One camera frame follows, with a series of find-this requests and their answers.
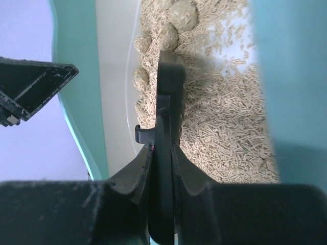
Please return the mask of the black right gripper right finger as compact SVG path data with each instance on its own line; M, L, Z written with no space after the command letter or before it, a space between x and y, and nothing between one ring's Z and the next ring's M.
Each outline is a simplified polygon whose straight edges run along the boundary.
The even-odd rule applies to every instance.
M326 244L326 195L304 184L226 184L171 151L179 244Z

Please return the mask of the teal plastic litter box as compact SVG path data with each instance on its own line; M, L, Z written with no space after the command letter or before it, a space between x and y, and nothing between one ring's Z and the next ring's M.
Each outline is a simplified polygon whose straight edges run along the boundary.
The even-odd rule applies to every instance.
M134 140L140 1L51 1L53 61L79 74L58 94L93 179L118 172ZM326 189L326 1L251 1L268 124L284 183Z

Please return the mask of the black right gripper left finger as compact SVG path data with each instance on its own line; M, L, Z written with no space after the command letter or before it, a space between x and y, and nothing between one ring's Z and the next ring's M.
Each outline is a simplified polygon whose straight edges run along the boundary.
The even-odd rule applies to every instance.
M149 244L152 146L102 181L1 183L1 244Z

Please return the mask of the black slotted litter scoop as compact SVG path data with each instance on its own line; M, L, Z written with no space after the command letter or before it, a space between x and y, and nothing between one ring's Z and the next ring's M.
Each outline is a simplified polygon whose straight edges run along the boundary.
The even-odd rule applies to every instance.
M148 229L157 244L174 244L174 184L171 149L180 142L186 68L180 56L160 51L155 126L135 127L137 143L152 144Z

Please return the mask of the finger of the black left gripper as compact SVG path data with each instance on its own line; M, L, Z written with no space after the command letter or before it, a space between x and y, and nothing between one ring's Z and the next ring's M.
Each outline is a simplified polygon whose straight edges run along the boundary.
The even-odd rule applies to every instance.
M19 125L79 73L72 64L1 57L1 125Z

